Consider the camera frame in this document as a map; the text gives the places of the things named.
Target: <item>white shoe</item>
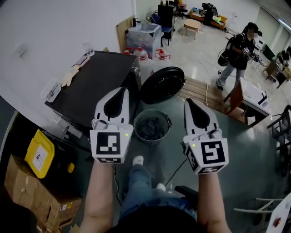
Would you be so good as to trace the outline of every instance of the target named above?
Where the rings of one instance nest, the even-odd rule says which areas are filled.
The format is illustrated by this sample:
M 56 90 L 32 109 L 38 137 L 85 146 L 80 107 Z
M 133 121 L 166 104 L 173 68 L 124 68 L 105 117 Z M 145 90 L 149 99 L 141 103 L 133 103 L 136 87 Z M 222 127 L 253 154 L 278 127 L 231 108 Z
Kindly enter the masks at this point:
M 132 165 L 143 165 L 144 164 L 144 158 L 141 155 L 135 156 L 132 160 Z
M 163 190 L 164 192 L 166 191 L 165 186 L 164 186 L 163 184 L 161 184 L 161 183 L 157 184 L 156 189 L 161 189 L 161 190 Z

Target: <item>blue chair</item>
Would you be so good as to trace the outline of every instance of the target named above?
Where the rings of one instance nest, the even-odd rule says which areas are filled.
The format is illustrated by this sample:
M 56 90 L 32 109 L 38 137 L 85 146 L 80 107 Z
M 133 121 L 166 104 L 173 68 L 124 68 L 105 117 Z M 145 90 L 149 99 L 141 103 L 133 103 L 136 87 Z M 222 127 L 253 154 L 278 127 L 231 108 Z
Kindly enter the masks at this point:
M 157 14 L 152 14 L 151 15 L 152 20 L 154 21 L 155 24 L 161 25 L 161 18 Z M 164 35 L 161 37 L 161 46 L 163 47 L 163 41 L 162 38 L 168 39 L 168 45 L 169 45 L 169 39 L 172 41 L 172 28 L 171 27 L 164 27 L 162 26 L 162 32 Z

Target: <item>round wooden table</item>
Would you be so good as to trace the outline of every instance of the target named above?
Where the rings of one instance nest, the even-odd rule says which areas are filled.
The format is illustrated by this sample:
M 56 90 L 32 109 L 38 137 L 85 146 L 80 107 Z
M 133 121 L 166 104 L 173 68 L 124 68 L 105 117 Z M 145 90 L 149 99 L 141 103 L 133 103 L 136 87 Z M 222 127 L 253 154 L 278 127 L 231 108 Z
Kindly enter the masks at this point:
M 182 33 L 182 36 L 184 35 L 184 32 L 186 31 L 186 35 L 187 35 L 187 29 L 192 29 L 195 31 L 195 35 L 194 35 L 194 40 L 196 39 L 196 32 L 198 32 L 198 29 L 200 28 L 201 23 L 199 21 L 196 20 L 191 20 L 191 19 L 187 19 L 184 23 L 184 31 Z

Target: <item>black lid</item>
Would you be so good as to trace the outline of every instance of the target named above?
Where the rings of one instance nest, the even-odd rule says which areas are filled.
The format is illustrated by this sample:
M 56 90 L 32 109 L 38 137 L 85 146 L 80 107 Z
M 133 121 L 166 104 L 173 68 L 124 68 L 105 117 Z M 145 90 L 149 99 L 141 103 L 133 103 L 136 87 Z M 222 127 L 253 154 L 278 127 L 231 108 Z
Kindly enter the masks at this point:
M 166 101 L 180 92 L 185 83 L 184 72 L 178 67 L 167 67 L 151 75 L 140 89 L 146 104 Z

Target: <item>fluorescent light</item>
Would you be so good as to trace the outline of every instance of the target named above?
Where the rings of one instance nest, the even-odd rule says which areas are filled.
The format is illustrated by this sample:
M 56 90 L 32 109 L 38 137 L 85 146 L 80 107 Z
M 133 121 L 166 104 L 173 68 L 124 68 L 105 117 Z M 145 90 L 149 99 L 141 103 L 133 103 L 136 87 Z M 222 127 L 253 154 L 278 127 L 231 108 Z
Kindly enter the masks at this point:
M 290 26 L 288 26 L 286 23 L 284 23 L 282 20 L 280 20 L 279 19 L 279 21 L 284 25 L 284 26 L 286 26 L 289 30 L 291 30 L 291 27 Z

